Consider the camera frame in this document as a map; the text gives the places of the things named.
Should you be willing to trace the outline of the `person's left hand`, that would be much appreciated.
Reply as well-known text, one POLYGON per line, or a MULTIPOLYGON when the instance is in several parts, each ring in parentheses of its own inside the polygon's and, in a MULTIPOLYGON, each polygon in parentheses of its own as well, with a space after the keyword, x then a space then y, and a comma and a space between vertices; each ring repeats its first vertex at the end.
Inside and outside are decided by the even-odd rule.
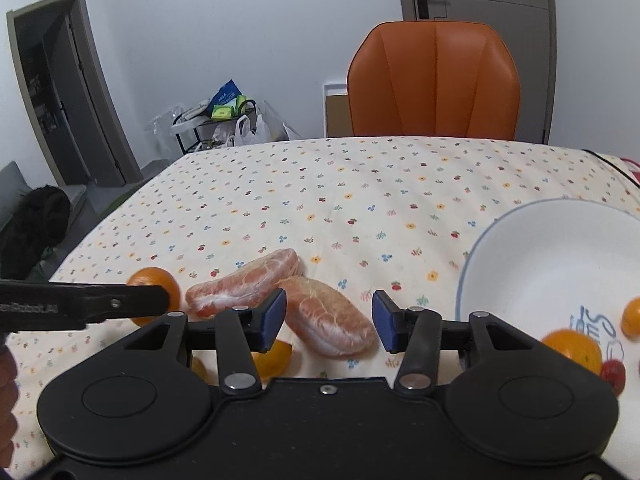
POLYGON ((1 350, 0 359, 0 464, 8 468, 14 451, 12 439, 17 430, 17 421, 12 414, 18 399, 16 384, 17 367, 8 347, 1 350))

